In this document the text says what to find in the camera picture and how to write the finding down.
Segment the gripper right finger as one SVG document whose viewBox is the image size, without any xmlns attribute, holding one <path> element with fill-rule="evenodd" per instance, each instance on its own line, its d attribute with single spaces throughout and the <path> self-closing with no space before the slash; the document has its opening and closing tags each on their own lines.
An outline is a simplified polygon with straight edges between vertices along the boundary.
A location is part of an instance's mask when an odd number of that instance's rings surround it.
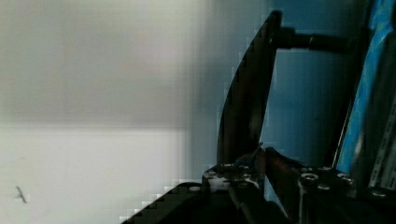
<svg viewBox="0 0 396 224">
<path fill-rule="evenodd" d="M 292 224 L 395 224 L 395 192 L 265 149 L 265 174 Z"/>
</svg>

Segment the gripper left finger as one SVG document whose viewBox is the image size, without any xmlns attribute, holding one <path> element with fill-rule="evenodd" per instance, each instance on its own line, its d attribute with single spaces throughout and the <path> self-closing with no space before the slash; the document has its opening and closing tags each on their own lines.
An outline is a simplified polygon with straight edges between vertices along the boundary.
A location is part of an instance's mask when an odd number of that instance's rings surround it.
<svg viewBox="0 0 396 224">
<path fill-rule="evenodd" d="M 204 172 L 203 192 L 208 195 L 213 224 L 259 224 L 265 202 L 264 177 L 256 162 L 262 143 L 234 163 L 221 163 Z"/>
</svg>

